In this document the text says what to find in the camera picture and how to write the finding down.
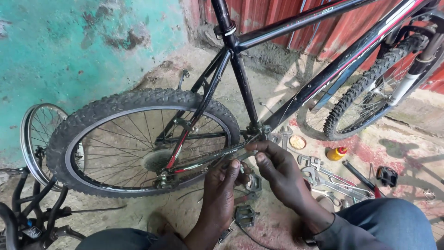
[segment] chainstay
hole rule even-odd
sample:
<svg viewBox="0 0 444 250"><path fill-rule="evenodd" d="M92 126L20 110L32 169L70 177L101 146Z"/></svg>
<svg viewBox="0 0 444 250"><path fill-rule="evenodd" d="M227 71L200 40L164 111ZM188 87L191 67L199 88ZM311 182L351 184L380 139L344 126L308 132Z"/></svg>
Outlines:
<svg viewBox="0 0 444 250"><path fill-rule="evenodd" d="M193 164L176 166L172 170L174 172L177 172L177 171L183 172L183 171L190 170L190 169L196 168L198 166L201 166L201 165L203 165L203 164L205 164L207 162L214 161L214 160L216 160L216 159L218 159L220 157L223 157L223 156L235 153L235 152L239 151L240 149L243 149L245 147L245 145L247 145L248 143L251 143L253 141L257 141L258 138L259 138L259 135L260 134L256 134L253 137L251 137L250 139L248 139L248 140L246 140L246 141L244 141L242 143L238 143L236 145L230 146L228 148L224 148L224 149L221 149L221 150L218 150L218 151L214 151L214 152L211 152L211 153L199 156L197 158L188 160L188 162L196 161L196 160L198 160L198 161L193 163Z"/></svg>

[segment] red corrugated metal sheet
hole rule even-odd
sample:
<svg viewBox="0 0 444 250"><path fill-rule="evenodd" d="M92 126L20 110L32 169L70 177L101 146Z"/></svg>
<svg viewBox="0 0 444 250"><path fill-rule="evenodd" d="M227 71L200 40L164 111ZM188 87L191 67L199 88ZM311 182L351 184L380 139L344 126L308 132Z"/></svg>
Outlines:
<svg viewBox="0 0 444 250"><path fill-rule="evenodd" d="M203 0L204 21L216 24L217 20L211 6L211 0ZM231 19L238 26L238 33L243 34L273 22L294 16L330 0L226 0ZM278 37L272 42L286 48L317 56L319 59L334 60L348 46L364 34L375 22L392 9L400 0L377 1L340 16L326 19L318 24ZM376 52L368 58L361 68L367 70L375 61ZM423 85L444 94L444 68L441 67L430 79L431 84Z"/></svg>

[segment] black handlebar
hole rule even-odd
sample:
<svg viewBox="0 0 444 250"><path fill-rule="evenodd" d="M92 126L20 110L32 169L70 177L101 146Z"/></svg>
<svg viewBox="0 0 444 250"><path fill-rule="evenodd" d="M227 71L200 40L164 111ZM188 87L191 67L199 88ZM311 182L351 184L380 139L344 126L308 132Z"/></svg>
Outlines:
<svg viewBox="0 0 444 250"><path fill-rule="evenodd" d="M3 202L0 202L0 218L6 226L6 249L19 250L19 226L14 212Z"/></svg>

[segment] black bicycle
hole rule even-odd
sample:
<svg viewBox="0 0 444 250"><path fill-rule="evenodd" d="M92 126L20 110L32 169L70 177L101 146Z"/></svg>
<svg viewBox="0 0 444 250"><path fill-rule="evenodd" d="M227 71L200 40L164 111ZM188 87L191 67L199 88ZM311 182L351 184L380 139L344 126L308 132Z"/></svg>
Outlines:
<svg viewBox="0 0 444 250"><path fill-rule="evenodd" d="M212 0L219 24L214 33L225 46L191 90L148 89L84 106L51 136L46 148L48 168L64 185L91 195L129 198L178 190L202 179L209 167L245 143L267 139L329 87L312 108L312 112L319 110L379 48L374 65L336 103L324 126L329 140L359 132L440 65L444 14L437 9L438 0L402 0L265 121L258 120L240 52L375 1L334 0L238 36L226 2ZM427 21L432 28L415 25L416 21ZM250 118L246 130L239 129L226 107L212 100L228 61ZM203 95L197 93L200 88Z"/></svg>

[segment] front wheel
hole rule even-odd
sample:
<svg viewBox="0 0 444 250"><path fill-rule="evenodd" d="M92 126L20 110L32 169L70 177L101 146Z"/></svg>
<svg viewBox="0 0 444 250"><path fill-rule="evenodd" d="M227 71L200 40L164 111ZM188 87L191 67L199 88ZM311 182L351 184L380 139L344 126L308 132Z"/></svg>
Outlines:
<svg viewBox="0 0 444 250"><path fill-rule="evenodd" d="M160 189L152 179L164 169L183 127L167 123L179 112L190 119L202 96L190 91L148 89L92 102L68 116L47 149L48 168L67 187L90 195L133 198L184 188L203 178L209 164L175 174L175 185ZM210 101L177 157L192 164L203 155L239 143L233 114ZM83 146L79 153L78 145Z"/></svg>
<svg viewBox="0 0 444 250"><path fill-rule="evenodd" d="M390 95L412 66L416 54L425 48L427 41L424 36L412 35L378 59L330 112L324 125L324 134L328 140L338 141L348 138L390 111L394 107L387 104ZM412 86L419 87L431 76L441 64L443 52L444 46L441 45L433 61Z"/></svg>

